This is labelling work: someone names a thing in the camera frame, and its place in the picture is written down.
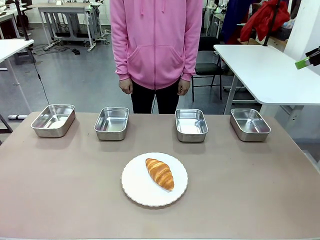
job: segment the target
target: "black pole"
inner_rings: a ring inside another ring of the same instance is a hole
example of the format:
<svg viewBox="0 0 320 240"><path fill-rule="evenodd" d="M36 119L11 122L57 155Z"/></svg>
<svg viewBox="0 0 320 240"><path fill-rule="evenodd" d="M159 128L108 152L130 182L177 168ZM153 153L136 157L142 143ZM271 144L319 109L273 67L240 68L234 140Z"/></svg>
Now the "black pole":
<svg viewBox="0 0 320 240"><path fill-rule="evenodd" d="M20 18L20 23L21 23L23 34L24 34L24 38L25 38L25 40L28 41L29 37L28 37L27 30L26 30L26 26L25 26L24 16L22 15L21 10L20 10L19 0L15 0L14 3L16 6L16 10L18 11L17 17Z"/></svg>
<svg viewBox="0 0 320 240"><path fill-rule="evenodd" d="M270 35L272 33L272 28L274 27L274 24L275 24L275 21L276 21L276 17L277 17L277 13L278 13L278 10L280 8L280 2L281 2L281 0L278 0L278 2L275 5L272 22L271 22L268 34L266 35L265 41L264 41L264 44L263 44L263 46L265 46L265 47L268 45L268 40L269 40L269 37L270 37Z"/></svg>

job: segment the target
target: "green object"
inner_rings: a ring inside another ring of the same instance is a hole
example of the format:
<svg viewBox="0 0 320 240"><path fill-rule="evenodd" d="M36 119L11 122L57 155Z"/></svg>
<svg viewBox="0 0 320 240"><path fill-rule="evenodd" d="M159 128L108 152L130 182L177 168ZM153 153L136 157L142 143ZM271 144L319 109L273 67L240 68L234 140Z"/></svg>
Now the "green object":
<svg viewBox="0 0 320 240"><path fill-rule="evenodd" d="M296 69L303 69L303 68L309 66L310 63L309 63L308 60L309 60L309 57L306 57L305 59L302 59L302 60L300 60L300 61L297 61L297 62L295 63Z"/></svg>

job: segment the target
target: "hoodie sleeve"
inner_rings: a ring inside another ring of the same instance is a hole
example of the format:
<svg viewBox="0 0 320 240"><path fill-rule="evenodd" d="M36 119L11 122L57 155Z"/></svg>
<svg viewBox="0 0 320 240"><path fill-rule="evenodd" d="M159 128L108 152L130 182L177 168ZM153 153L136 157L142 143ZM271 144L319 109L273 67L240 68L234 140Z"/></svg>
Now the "hoodie sleeve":
<svg viewBox="0 0 320 240"><path fill-rule="evenodd" d="M115 73L120 80L128 79L127 45L128 33L124 0L110 1L111 39L115 61Z"/></svg>
<svg viewBox="0 0 320 240"><path fill-rule="evenodd" d="M184 34L185 64L181 78L190 81L195 74L200 32L202 25L202 0L186 0L186 23Z"/></svg>

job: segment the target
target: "metal tray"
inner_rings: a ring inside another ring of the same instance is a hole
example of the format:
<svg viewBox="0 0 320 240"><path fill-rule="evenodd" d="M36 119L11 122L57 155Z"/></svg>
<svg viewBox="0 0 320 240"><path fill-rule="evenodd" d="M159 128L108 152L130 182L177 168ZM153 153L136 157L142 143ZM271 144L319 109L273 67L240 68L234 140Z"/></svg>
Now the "metal tray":
<svg viewBox="0 0 320 240"><path fill-rule="evenodd" d="M75 106L66 104L48 105L31 124L39 137L61 138L76 118Z"/></svg>
<svg viewBox="0 0 320 240"><path fill-rule="evenodd" d="M120 141L127 132L129 109L125 107L105 107L94 125L98 139Z"/></svg>
<svg viewBox="0 0 320 240"><path fill-rule="evenodd" d="M262 142L271 132L269 125L254 109L232 109L230 123L239 139L244 142Z"/></svg>
<svg viewBox="0 0 320 240"><path fill-rule="evenodd" d="M203 142L208 132L205 116L199 109L175 111L177 136L181 142Z"/></svg>

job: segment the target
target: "black pants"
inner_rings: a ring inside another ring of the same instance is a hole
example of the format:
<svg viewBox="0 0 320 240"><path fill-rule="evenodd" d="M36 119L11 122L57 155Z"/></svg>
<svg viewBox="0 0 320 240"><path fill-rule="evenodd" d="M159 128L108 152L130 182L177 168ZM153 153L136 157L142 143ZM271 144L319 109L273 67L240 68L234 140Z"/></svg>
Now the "black pants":
<svg viewBox="0 0 320 240"><path fill-rule="evenodd" d="M138 85L134 81L131 100L133 113L151 114L152 105L156 97L159 114L174 114L178 105L179 81L163 89L153 90Z"/></svg>

